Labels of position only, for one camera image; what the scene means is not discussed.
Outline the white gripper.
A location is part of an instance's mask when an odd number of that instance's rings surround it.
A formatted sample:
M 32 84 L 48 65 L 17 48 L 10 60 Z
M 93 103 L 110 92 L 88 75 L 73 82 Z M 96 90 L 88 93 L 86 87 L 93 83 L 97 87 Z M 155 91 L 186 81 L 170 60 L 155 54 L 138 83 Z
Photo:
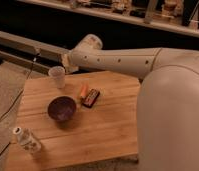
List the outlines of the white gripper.
M 61 56 L 61 62 L 62 62 L 62 65 L 65 68 L 65 73 L 66 74 L 72 74 L 72 73 L 74 73 L 74 72 L 79 70 L 79 67 L 74 65 L 70 61 L 70 54 L 69 53 L 63 54 Z

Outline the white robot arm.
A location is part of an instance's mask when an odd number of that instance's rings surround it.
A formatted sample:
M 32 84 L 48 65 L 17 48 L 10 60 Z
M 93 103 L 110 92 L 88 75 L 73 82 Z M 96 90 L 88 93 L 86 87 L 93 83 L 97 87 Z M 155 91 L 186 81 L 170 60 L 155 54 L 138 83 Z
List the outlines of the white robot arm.
M 199 171 L 199 51 L 173 48 L 104 50 L 85 36 L 62 56 L 69 70 L 86 67 L 142 80 L 137 98 L 139 171 Z

